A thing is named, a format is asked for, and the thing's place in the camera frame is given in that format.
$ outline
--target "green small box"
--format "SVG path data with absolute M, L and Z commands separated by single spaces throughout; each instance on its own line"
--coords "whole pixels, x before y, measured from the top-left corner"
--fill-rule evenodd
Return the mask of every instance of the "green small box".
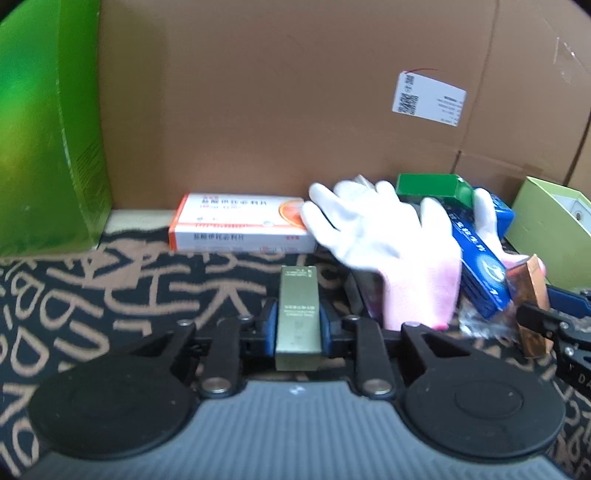
M 420 203 L 425 197 L 433 197 L 450 207 L 472 210 L 473 188 L 459 175 L 402 173 L 396 193 L 405 202 Z
M 321 358 L 316 267 L 282 267 L 275 367 L 278 371 L 314 371 Z
M 591 286 L 591 202 L 582 193 L 527 177 L 512 209 L 506 238 L 519 253 L 537 254 L 556 287 Z

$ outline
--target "gray base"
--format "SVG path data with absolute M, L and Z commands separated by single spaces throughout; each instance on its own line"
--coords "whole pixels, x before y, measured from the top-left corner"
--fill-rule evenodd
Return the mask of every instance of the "gray base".
M 50 453 L 24 480 L 558 480 L 538 456 L 485 465 L 418 440 L 392 405 L 354 395 L 343 381 L 251 381 L 241 394 L 203 403 L 173 440 L 125 460 Z

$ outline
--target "green box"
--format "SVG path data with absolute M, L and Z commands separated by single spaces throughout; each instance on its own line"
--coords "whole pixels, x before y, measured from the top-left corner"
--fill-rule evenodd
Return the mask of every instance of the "green box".
M 459 175 L 402 173 L 396 193 L 405 202 L 420 203 L 425 197 L 433 197 L 450 207 L 472 210 L 473 189 Z
M 314 371 L 321 358 L 316 267 L 282 267 L 275 367 L 278 371 Z
M 582 193 L 527 177 L 512 208 L 506 238 L 519 253 L 537 254 L 554 286 L 591 286 L 591 202 Z
M 0 23 L 0 256 L 86 249 L 111 209 L 99 0 L 25 0 Z

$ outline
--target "blue box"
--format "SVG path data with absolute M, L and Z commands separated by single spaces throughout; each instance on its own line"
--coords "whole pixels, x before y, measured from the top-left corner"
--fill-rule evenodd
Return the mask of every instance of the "blue box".
M 478 313 L 490 319 L 505 310 L 511 295 L 505 282 L 505 267 L 474 232 L 465 212 L 446 208 L 452 233 L 462 249 L 462 289 Z
M 493 203 L 495 204 L 496 232 L 498 233 L 499 238 L 502 239 L 511 226 L 513 218 L 515 218 L 515 212 L 511 210 L 498 196 L 491 193 L 491 197 Z

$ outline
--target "olive green box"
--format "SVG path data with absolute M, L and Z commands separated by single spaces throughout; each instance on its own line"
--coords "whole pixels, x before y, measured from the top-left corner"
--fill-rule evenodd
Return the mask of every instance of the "olive green box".
M 275 367 L 314 371 L 322 358 L 316 267 L 282 267 Z
M 582 193 L 527 177 L 512 209 L 506 238 L 519 253 L 537 254 L 552 285 L 571 291 L 591 286 L 591 202 Z

